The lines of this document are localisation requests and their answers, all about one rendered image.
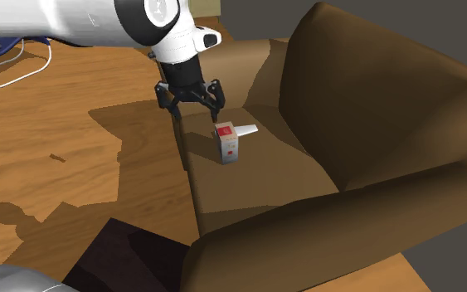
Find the white carton with red print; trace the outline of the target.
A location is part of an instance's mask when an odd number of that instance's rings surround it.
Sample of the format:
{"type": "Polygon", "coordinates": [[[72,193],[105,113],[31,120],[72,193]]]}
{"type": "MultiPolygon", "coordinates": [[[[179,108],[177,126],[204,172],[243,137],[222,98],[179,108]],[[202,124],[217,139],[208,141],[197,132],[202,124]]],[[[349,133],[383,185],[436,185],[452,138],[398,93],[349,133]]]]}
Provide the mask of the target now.
{"type": "Polygon", "coordinates": [[[238,160],[239,139],[232,122],[215,124],[215,136],[222,164],[238,160]]]}

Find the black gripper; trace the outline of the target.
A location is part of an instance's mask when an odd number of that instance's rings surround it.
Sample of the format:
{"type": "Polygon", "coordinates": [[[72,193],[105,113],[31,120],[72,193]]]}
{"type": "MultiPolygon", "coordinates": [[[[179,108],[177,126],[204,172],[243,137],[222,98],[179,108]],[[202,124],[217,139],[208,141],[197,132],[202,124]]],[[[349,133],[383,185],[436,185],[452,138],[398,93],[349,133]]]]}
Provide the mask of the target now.
{"type": "Polygon", "coordinates": [[[218,79],[205,83],[198,55],[177,64],[161,62],[160,66],[166,83],[159,81],[154,86],[158,106],[180,120],[179,100],[197,100],[210,110],[212,122],[216,123],[226,98],[218,79]]]}

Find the flat white wedge piece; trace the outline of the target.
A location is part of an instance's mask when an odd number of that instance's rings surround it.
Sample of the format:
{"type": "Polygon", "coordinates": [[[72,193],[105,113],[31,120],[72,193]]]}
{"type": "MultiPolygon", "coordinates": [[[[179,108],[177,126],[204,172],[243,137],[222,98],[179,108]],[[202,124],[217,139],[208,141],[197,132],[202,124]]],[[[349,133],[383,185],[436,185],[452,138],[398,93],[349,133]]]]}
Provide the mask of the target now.
{"type": "Polygon", "coordinates": [[[242,136],[257,132],[258,128],[255,124],[249,124],[249,125],[235,126],[234,130],[236,131],[236,135],[238,137],[242,137],[242,136]]]}

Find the brown sofa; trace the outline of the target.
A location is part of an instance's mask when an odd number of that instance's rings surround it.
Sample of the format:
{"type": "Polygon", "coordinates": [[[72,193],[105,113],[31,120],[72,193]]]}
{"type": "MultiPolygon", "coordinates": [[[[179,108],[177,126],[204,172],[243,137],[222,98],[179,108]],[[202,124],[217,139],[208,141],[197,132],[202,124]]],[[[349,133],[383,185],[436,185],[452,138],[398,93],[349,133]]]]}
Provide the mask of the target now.
{"type": "Polygon", "coordinates": [[[288,40],[202,53],[220,122],[255,124],[222,164],[215,125],[174,125],[199,238],[181,292],[300,292],[467,222],[467,66],[325,2],[288,40]]]}

